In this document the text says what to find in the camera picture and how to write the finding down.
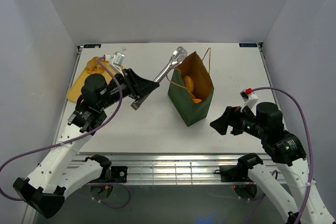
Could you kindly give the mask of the green paper bag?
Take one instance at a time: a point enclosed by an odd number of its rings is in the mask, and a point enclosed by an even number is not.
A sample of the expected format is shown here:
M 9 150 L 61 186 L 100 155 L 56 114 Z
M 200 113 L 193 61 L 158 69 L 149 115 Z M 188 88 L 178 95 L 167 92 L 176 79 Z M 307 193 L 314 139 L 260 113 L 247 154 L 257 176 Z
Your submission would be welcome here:
M 191 53 L 174 68 L 169 78 L 167 94 L 186 126 L 191 126 L 207 117 L 214 94 L 214 85 L 210 76 L 210 66 L 206 67 L 204 60 L 206 57 L 211 59 L 211 51 L 208 48 L 203 57 L 200 57 L 197 52 Z M 192 77 L 195 85 L 193 94 L 187 91 L 184 76 Z M 202 102 L 194 103 L 191 96 L 201 99 Z

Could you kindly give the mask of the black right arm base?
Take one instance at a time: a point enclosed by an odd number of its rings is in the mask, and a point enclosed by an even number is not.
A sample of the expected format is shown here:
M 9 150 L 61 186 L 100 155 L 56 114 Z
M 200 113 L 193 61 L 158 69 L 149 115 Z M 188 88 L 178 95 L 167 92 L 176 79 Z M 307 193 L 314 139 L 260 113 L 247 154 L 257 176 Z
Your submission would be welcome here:
M 221 182 L 251 182 L 247 171 L 238 166 L 220 166 L 214 174 L 220 176 Z

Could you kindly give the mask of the long ridged twisted bread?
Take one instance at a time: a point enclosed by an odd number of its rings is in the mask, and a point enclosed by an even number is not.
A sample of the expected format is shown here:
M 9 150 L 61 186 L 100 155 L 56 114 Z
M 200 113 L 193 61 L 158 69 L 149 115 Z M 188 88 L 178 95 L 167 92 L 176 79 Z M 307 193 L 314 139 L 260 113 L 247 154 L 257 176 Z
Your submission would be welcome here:
M 193 100 L 194 103 L 200 103 L 200 102 L 202 102 L 201 99 L 198 99 L 198 98 L 196 98 L 194 96 L 191 96 L 191 99 Z

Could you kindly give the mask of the sesame crusted bun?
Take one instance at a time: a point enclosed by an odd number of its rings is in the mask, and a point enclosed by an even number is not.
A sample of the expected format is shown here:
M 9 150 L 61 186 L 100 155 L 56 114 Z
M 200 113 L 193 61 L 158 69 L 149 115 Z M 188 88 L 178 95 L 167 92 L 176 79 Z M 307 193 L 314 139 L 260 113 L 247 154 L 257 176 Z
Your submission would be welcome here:
M 189 93 L 193 94 L 194 89 L 195 89 L 195 85 L 194 85 L 194 81 L 193 81 L 192 77 L 184 76 L 183 80 L 184 80 L 185 87 L 186 87 L 187 91 Z

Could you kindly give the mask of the round glazed bun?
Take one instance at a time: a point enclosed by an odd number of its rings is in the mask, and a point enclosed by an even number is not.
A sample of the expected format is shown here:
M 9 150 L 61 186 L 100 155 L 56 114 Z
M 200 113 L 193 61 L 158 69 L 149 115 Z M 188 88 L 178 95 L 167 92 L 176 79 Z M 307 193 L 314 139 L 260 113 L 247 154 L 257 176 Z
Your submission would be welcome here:
M 93 57 L 87 62 L 86 72 L 88 74 L 104 73 L 104 68 L 97 62 L 98 59 L 98 57 Z

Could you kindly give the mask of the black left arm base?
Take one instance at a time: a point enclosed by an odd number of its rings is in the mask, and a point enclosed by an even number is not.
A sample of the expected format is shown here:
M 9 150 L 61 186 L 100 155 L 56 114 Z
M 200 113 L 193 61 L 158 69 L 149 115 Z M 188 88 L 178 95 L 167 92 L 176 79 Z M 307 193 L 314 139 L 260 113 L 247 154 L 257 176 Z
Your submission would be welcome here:
M 127 166 L 111 166 L 110 168 L 104 168 L 98 179 L 102 182 L 126 183 L 127 175 Z

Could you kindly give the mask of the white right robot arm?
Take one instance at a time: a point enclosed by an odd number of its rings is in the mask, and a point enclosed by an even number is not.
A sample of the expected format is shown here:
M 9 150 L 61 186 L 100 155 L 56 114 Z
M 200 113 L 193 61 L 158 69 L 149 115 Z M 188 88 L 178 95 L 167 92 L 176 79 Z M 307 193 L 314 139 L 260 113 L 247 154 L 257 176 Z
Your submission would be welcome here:
M 225 135 L 231 126 L 232 135 L 247 133 L 260 139 L 289 190 L 280 185 L 255 153 L 240 157 L 235 167 L 219 169 L 222 177 L 233 182 L 255 182 L 278 209 L 285 223 L 335 223 L 315 183 L 308 181 L 309 168 L 304 148 L 295 135 L 284 129 L 282 112 L 276 104 L 262 102 L 257 105 L 255 113 L 247 106 L 228 106 L 210 126 L 220 135 Z

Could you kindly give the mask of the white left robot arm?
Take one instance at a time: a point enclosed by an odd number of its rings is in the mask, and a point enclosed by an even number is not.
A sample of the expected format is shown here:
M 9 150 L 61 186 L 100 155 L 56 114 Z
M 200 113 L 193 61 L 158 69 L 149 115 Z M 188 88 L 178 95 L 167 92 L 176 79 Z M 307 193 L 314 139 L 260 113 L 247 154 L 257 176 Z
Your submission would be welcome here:
M 123 69 L 106 82 L 102 74 L 86 77 L 75 110 L 57 141 L 43 161 L 26 178 L 15 180 L 13 187 L 21 199 L 45 218 L 53 217 L 65 199 L 89 182 L 104 183 L 111 177 L 111 162 L 95 154 L 72 172 L 65 170 L 81 148 L 109 118 L 105 109 L 125 97 L 139 100 L 159 87 L 159 83 Z

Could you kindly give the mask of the metal serving tongs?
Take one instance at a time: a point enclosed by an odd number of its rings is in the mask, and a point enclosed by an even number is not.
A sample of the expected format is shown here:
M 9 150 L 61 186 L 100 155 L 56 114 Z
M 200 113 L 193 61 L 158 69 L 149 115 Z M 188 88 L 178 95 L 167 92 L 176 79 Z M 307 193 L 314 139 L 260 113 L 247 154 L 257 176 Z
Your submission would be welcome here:
M 183 62 L 183 60 L 186 58 L 187 56 L 187 51 L 179 46 L 177 47 L 177 49 L 173 52 L 168 64 L 162 69 L 162 71 L 155 77 L 155 79 L 153 80 L 153 82 L 156 82 L 158 84 L 160 84 L 160 82 L 167 76 L 167 74 L 174 68 L 177 67 L 179 64 L 181 64 Z M 143 98 L 137 99 L 135 100 L 132 104 L 131 107 L 134 110 L 137 110 L 142 103 L 147 99 L 147 97 L 153 92 L 154 89 L 152 89 L 149 94 L 145 95 Z

